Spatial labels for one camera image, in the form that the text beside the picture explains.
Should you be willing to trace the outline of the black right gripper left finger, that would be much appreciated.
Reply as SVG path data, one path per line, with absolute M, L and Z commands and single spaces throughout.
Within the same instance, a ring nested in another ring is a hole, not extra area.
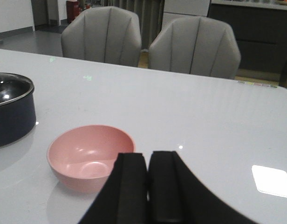
M 81 224 L 146 224 L 147 168 L 141 153 L 119 153 Z

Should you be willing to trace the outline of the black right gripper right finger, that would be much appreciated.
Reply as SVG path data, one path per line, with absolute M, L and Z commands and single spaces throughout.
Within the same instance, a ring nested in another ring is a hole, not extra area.
M 154 151 L 148 169 L 153 224 L 252 224 L 213 194 L 175 151 Z

